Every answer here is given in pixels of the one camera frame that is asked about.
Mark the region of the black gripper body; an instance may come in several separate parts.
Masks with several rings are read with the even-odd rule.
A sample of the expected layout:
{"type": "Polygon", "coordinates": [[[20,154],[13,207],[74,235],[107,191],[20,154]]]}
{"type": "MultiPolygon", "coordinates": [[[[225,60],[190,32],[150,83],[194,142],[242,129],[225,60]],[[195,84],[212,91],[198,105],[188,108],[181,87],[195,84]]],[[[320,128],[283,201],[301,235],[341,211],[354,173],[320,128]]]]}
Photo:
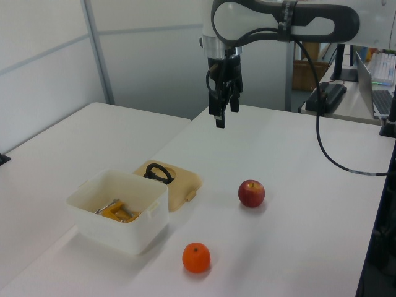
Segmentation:
{"type": "Polygon", "coordinates": [[[232,55],[224,60],[207,58],[207,62],[206,85],[209,92],[221,89],[223,83],[227,87],[236,84],[238,92],[243,92],[240,55],[232,55]]]}

